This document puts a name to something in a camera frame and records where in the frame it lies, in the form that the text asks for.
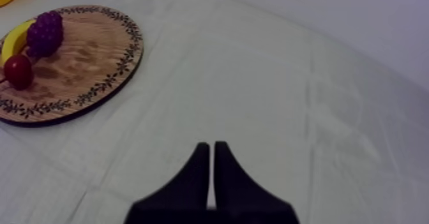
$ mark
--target white tablecloth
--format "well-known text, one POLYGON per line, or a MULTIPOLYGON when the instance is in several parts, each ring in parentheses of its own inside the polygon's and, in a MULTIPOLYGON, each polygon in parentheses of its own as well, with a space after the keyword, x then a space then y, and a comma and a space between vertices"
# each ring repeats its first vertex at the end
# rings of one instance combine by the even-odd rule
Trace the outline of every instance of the white tablecloth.
POLYGON ((400 76, 232 0, 15 0, 0 9, 0 35, 73 4, 128 14, 144 57, 89 114, 0 123, 1 224, 122 223, 197 142, 215 140, 302 223, 429 222, 429 125, 408 112, 401 95, 414 86, 400 76))

